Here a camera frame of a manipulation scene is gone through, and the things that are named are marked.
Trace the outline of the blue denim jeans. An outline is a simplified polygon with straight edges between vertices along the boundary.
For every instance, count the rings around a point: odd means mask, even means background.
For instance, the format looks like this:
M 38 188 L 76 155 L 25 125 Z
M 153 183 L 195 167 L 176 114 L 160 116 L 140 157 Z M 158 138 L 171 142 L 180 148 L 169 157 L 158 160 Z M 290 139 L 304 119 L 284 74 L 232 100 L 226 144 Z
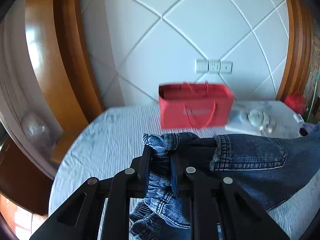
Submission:
M 194 133 L 144 134 L 154 150 L 146 197 L 130 214 L 134 239 L 188 239 L 189 204 L 171 189 L 169 155 L 180 151 L 192 167 L 231 177 L 278 223 L 299 239 L 319 210 L 319 127 L 295 139 Z

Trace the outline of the striped light blue bedsheet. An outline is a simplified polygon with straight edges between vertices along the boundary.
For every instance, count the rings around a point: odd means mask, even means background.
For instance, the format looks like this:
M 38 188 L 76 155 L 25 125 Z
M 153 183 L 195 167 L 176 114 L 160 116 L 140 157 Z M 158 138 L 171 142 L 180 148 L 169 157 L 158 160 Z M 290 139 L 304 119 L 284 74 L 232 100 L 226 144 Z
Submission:
M 163 134 L 159 106 L 110 108 L 99 115 L 72 144 L 55 176 L 49 200 L 49 214 L 90 177 L 113 177 L 142 155 L 142 134 Z M 299 239 L 319 210 L 319 173 L 280 207 L 271 217 L 291 239 Z

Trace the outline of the red paper shopping bag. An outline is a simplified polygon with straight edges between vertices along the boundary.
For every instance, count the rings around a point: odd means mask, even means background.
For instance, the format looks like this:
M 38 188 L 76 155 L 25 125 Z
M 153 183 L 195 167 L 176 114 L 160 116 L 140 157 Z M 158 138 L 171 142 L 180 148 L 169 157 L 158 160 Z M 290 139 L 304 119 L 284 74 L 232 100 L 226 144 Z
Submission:
M 234 94 L 216 83 L 172 83 L 158 88 L 162 129 L 225 126 Z

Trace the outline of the grey plush toy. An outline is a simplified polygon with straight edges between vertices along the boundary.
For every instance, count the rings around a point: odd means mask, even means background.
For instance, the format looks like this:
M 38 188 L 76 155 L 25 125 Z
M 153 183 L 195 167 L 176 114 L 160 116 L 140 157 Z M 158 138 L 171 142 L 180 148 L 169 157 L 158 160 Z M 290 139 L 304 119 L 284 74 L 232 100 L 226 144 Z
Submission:
M 268 112 L 262 109 L 252 109 L 250 111 L 240 112 L 240 121 L 244 124 L 250 124 L 260 132 L 273 133 L 275 123 Z

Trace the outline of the clear plastic bag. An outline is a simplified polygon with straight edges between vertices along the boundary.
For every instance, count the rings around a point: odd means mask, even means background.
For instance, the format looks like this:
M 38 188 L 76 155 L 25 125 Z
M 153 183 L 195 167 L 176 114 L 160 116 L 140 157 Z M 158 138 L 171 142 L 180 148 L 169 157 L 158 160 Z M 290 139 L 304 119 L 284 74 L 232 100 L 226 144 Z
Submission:
M 21 127 L 27 139 L 35 146 L 50 146 L 50 130 L 35 113 L 27 114 Z

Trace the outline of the red plastic handbag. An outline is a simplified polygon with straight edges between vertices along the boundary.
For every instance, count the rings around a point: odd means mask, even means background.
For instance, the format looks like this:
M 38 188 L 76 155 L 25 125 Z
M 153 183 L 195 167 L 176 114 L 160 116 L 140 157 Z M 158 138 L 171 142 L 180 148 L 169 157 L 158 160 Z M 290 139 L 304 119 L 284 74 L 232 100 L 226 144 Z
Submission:
M 295 113 L 303 115 L 306 111 L 306 102 L 300 91 L 295 91 L 288 95 L 284 100 L 285 105 L 291 108 Z

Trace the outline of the white wall socket panel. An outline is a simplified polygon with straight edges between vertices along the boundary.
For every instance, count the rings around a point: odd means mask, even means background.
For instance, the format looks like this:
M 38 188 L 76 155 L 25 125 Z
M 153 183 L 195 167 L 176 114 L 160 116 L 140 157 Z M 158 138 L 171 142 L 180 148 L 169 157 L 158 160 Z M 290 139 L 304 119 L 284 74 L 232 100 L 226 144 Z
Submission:
M 231 61 L 196 59 L 195 73 L 200 74 L 231 74 L 233 63 Z

